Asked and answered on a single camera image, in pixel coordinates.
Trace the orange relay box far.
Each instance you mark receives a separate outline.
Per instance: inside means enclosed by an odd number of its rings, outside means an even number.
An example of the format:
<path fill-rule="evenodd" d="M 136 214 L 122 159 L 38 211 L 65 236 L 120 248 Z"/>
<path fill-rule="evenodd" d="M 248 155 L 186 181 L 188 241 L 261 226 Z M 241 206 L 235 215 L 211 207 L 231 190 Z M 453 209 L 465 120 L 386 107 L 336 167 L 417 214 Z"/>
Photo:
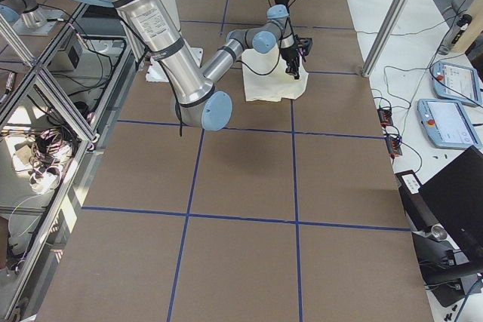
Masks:
<path fill-rule="evenodd" d="M 392 110 L 388 108 L 379 108 L 377 110 L 378 118 L 382 127 L 393 126 Z"/>

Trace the far blue teach pendant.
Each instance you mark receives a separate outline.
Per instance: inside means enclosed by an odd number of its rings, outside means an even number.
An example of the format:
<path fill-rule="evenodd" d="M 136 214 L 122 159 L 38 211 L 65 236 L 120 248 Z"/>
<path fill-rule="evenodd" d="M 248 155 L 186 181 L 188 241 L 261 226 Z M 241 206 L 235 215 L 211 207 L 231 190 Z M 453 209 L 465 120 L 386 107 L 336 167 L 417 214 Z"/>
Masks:
<path fill-rule="evenodd" d="M 438 61 L 430 69 L 435 94 L 458 100 L 468 106 L 482 106 L 482 93 L 476 69 Z"/>

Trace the aluminium frame rail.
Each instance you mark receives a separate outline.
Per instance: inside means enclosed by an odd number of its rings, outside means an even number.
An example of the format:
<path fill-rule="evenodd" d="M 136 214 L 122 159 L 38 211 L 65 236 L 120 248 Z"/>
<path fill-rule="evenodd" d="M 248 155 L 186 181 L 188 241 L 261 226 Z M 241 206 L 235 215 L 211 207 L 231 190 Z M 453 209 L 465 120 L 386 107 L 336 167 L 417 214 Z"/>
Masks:
<path fill-rule="evenodd" d="M 54 246 L 75 217 L 141 49 L 112 9 L 45 6 L 47 23 L 1 25 L 1 319 L 38 311 L 53 274 Z M 71 35 L 77 68 L 51 61 Z"/>

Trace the orange relay box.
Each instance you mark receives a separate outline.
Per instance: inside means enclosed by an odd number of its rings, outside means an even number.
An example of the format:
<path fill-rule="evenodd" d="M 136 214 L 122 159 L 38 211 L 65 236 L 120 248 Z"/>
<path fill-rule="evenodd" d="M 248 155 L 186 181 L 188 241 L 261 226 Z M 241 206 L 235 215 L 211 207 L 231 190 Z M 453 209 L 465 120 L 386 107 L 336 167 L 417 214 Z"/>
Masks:
<path fill-rule="evenodd" d="M 386 147 L 388 149 L 389 156 L 394 159 L 402 156 L 401 150 L 401 138 L 392 134 L 385 135 Z"/>
<path fill-rule="evenodd" d="M 388 108 L 379 108 L 377 110 L 378 118 L 382 127 L 393 126 L 392 110 Z"/>

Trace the near blue teach pendant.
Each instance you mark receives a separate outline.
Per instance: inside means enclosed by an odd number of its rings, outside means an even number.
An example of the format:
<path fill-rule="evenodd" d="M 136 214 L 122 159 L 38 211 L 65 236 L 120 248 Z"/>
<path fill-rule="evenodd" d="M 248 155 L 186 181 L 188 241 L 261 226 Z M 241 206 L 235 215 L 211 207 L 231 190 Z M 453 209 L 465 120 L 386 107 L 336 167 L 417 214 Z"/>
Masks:
<path fill-rule="evenodd" d="M 463 105 L 457 100 L 420 99 L 417 101 L 420 123 L 431 143 L 440 149 L 482 149 L 474 126 Z"/>

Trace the grey electronics box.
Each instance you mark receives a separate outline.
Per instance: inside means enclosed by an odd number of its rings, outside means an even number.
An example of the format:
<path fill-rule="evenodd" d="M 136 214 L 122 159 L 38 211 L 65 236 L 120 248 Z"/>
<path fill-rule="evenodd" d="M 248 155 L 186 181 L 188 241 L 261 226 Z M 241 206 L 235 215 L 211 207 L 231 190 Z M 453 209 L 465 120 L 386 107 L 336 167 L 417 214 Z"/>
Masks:
<path fill-rule="evenodd" d="M 53 71 L 73 71 L 82 56 L 83 46 L 75 35 L 71 35 L 54 55 L 50 68 Z"/>

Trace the cream long-sleeve cat shirt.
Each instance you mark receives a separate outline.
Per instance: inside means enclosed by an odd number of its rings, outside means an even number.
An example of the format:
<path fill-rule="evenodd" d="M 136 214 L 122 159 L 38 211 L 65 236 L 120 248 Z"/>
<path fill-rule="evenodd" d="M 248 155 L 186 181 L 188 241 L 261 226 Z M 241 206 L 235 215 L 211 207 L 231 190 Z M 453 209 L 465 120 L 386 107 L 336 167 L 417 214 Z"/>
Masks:
<path fill-rule="evenodd" d="M 285 62 L 279 60 L 277 67 L 268 75 L 256 75 L 247 66 L 242 67 L 245 100 L 280 102 L 283 99 L 295 100 L 306 90 L 309 73 L 299 69 L 299 78 L 285 72 Z"/>

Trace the blue teach pendant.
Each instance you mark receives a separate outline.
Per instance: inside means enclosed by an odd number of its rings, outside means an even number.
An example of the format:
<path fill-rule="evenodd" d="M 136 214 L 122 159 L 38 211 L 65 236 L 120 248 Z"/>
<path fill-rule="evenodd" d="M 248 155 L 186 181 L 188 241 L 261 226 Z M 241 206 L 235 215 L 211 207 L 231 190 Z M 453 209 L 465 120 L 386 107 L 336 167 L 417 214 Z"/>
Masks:
<path fill-rule="evenodd" d="M 482 93 L 476 69 L 438 61 L 430 69 L 435 94 L 458 100 L 468 106 L 482 106 Z"/>
<path fill-rule="evenodd" d="M 420 99 L 417 101 L 420 123 L 431 143 L 440 149 L 482 149 L 474 126 L 463 105 L 457 100 Z"/>

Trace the aluminium frame post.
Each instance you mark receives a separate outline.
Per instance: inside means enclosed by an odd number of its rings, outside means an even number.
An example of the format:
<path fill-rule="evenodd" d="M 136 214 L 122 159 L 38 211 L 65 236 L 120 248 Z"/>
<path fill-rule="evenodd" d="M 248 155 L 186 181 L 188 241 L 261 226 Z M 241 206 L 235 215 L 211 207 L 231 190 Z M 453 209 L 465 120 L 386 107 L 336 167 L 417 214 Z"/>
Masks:
<path fill-rule="evenodd" d="M 375 38 L 361 69 L 361 75 L 363 77 L 368 78 L 377 65 L 377 61 L 382 55 L 386 43 L 388 42 L 407 2 L 408 0 L 392 0 L 389 10 L 387 11 L 379 32 L 377 33 L 377 37 Z"/>

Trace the orange relay box near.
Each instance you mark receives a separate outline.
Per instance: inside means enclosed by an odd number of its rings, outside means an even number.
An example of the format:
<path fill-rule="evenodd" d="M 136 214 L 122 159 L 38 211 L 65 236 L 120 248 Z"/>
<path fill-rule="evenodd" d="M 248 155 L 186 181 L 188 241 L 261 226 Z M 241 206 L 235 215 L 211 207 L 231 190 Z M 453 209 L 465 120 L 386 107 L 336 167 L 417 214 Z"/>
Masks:
<path fill-rule="evenodd" d="M 389 156 L 394 159 L 402 156 L 401 150 L 401 138 L 392 134 L 385 135 L 386 147 L 388 149 Z"/>

